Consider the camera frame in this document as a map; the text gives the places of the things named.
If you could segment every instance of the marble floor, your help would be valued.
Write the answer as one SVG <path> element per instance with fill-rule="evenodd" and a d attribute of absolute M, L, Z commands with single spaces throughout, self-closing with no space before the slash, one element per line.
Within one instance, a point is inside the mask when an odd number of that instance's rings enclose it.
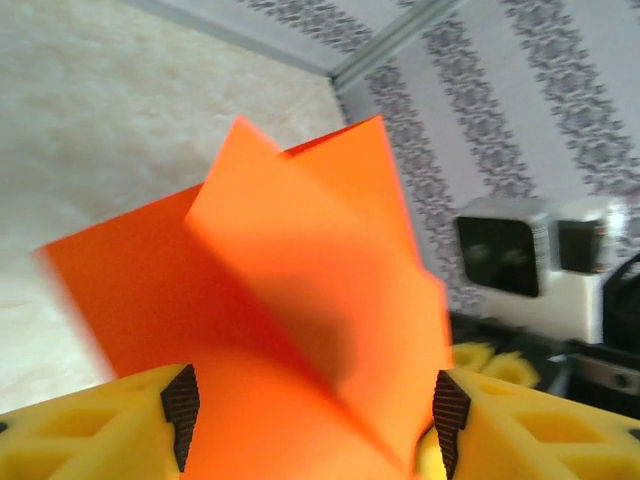
<path fill-rule="evenodd" d="M 343 125 L 324 78 L 114 0 L 0 0 L 0 412 L 108 369 L 46 242 L 204 178 L 234 117 L 283 147 Z"/>

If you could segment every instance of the folded orange paper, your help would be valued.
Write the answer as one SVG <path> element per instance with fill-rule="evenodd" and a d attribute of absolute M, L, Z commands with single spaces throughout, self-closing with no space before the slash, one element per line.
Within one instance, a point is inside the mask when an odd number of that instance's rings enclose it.
<path fill-rule="evenodd" d="M 118 375 L 195 365 L 186 478 L 412 478 L 450 340 L 381 119 L 239 119 L 203 185 L 45 251 Z"/>

